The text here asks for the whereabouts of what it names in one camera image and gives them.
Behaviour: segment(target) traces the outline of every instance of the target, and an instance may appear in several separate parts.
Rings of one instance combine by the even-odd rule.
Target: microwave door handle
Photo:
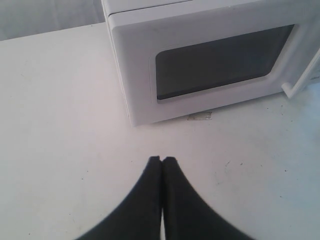
[[[320,49],[315,54],[309,66],[306,68],[306,70],[294,86],[292,86],[289,82],[282,84],[281,87],[289,99],[294,97],[298,92],[300,92],[306,87],[306,85],[309,83],[310,79],[312,78],[313,74],[315,73],[315,70],[317,69],[317,67],[319,67],[319,65]]]

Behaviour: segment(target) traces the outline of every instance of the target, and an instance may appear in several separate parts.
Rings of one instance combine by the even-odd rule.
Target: white microwave
[[[320,0],[102,0],[133,126],[320,81]]]

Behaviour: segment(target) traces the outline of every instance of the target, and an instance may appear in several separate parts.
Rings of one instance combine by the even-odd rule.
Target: white table
[[[320,239],[320,85],[132,128],[105,23],[0,42],[0,233],[71,240],[177,157],[257,240]]]

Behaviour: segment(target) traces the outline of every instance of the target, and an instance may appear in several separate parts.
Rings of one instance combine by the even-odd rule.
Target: white countertop
[[[257,240],[320,239],[320,84],[132,128],[105,23],[0,42],[0,232],[71,240],[174,156]]]

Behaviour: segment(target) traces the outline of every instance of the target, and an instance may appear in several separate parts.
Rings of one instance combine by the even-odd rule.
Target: dark glass window
[[[158,100],[268,75],[294,25],[163,51],[156,56]]]

